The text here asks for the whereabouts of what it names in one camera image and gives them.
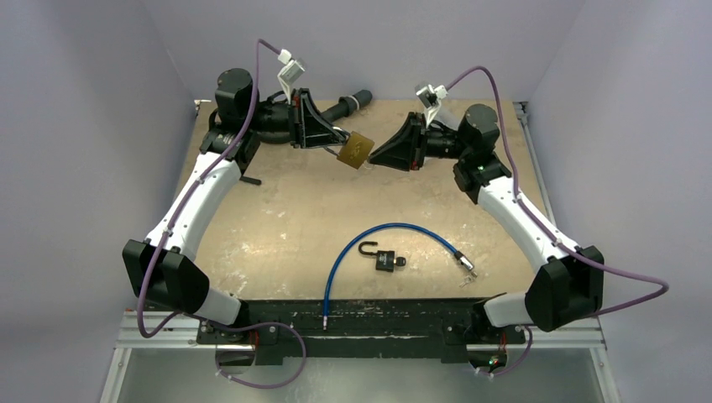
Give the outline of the brass padlock silver shackle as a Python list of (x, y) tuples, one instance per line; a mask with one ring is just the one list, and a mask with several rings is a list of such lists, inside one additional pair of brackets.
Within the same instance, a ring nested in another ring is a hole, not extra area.
[(324, 149), (334, 155), (337, 161), (358, 170), (369, 158), (374, 141), (360, 133), (352, 132), (346, 143), (337, 152), (329, 147)]

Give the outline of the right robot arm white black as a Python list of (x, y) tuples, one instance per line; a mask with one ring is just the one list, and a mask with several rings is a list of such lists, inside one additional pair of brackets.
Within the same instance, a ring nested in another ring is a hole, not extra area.
[(512, 172), (495, 153), (500, 136), (495, 110), (469, 106), (456, 128), (426, 124), (411, 112), (399, 130), (368, 158), (372, 165), (419, 170), (425, 158), (452, 159), (458, 189), (492, 216), (514, 240), (534, 269), (525, 292), (487, 300), (474, 315), (474, 336), (490, 342), (509, 325), (534, 325), (551, 332), (590, 317), (602, 306), (604, 261), (594, 246), (580, 247), (515, 187)]

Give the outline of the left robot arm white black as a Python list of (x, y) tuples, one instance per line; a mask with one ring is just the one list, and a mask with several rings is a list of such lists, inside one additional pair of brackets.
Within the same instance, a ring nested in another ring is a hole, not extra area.
[(217, 106), (187, 182), (160, 223), (144, 238), (130, 239), (123, 247), (138, 313), (154, 303), (217, 322), (218, 333), (229, 343), (248, 337), (246, 302), (218, 290), (195, 263), (208, 225), (223, 198), (245, 179), (261, 144), (291, 144), (298, 149), (345, 144), (353, 135), (336, 122), (373, 98), (370, 91), (361, 90), (322, 111), (309, 89), (293, 88), (295, 78), (283, 70), (278, 75), (280, 91), (261, 99), (258, 79), (249, 71), (233, 68), (220, 74)]

